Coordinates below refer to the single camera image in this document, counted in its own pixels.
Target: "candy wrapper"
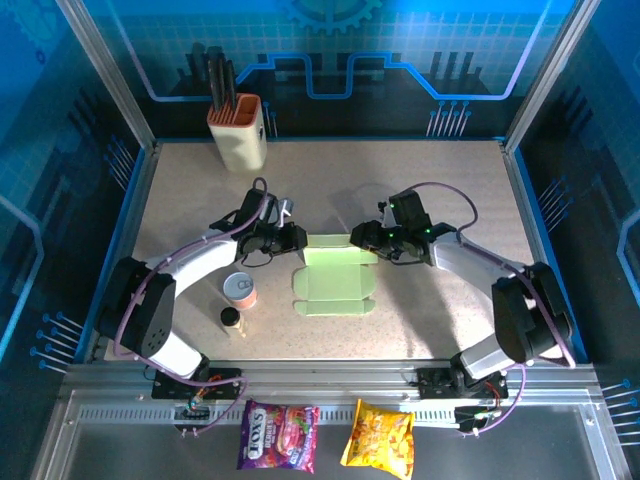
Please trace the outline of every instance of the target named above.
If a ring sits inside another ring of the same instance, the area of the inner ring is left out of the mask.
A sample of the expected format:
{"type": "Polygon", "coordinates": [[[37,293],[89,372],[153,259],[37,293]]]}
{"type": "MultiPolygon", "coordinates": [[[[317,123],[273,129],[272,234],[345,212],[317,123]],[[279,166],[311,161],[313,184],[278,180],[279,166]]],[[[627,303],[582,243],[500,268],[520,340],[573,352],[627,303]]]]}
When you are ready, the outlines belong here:
{"type": "Polygon", "coordinates": [[[351,438],[340,463],[371,466],[402,479],[413,474],[413,413],[392,412],[358,400],[351,438]]]}
{"type": "Polygon", "coordinates": [[[313,473],[318,407],[287,407],[249,400],[242,417],[238,470],[288,468],[313,473]]]}

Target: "gear graphic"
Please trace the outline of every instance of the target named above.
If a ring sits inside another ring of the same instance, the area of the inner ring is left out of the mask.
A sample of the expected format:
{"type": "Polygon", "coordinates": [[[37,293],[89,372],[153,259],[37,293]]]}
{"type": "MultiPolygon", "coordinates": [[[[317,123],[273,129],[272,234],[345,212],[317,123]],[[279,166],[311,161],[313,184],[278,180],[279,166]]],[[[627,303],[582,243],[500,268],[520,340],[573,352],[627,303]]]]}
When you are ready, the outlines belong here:
{"type": "Polygon", "coordinates": [[[44,47],[56,34],[56,9],[54,0],[0,0],[0,13],[11,12],[22,33],[38,48],[44,47]]]}
{"type": "Polygon", "coordinates": [[[380,0],[278,0],[289,20],[296,20],[301,28],[311,27],[315,33],[324,30],[328,35],[347,27],[358,28],[362,20],[371,19],[371,11],[382,5],[380,0]]]}

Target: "glass panel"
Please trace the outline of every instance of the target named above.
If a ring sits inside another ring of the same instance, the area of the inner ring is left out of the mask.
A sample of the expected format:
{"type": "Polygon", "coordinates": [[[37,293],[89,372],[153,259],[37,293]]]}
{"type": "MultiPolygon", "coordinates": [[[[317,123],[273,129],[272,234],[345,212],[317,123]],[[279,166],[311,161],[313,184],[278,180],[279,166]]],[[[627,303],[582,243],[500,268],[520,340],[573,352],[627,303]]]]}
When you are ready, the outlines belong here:
{"type": "Polygon", "coordinates": [[[0,43],[0,477],[28,478],[139,147],[55,2],[0,2],[0,43]]]}
{"type": "Polygon", "coordinates": [[[573,0],[90,0],[156,136],[208,137],[209,56],[272,136],[505,134],[573,0]]]}
{"type": "MultiPolygon", "coordinates": [[[[587,353],[615,413],[640,382],[640,5],[602,2],[521,153],[587,353]]],[[[637,415],[618,429],[638,433],[637,415]]],[[[637,442],[637,436],[620,437],[637,442]]],[[[626,447],[640,469],[640,448],[626,447]]]]}

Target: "small jar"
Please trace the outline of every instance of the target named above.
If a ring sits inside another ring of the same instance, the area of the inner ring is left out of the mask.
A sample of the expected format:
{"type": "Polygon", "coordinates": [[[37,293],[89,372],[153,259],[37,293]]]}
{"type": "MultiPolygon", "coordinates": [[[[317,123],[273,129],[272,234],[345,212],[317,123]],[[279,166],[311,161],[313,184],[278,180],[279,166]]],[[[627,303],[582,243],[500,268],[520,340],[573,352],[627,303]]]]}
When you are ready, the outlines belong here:
{"type": "Polygon", "coordinates": [[[222,310],[220,321],[227,330],[237,332],[243,338],[247,336],[245,319],[235,308],[227,307],[222,310]]]}

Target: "can lid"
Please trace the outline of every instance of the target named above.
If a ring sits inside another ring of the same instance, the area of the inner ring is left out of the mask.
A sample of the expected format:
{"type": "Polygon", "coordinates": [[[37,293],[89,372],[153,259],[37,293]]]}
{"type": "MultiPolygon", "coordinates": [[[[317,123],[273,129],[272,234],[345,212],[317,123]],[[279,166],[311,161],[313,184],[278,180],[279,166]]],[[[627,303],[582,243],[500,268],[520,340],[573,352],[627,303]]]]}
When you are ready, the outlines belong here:
{"type": "Polygon", "coordinates": [[[220,320],[225,327],[233,327],[240,321],[240,312],[233,307],[227,307],[220,312],[220,320]]]}
{"type": "Polygon", "coordinates": [[[224,281],[222,291],[230,300],[244,300],[253,292],[253,279],[244,272],[233,273],[224,281]]]}

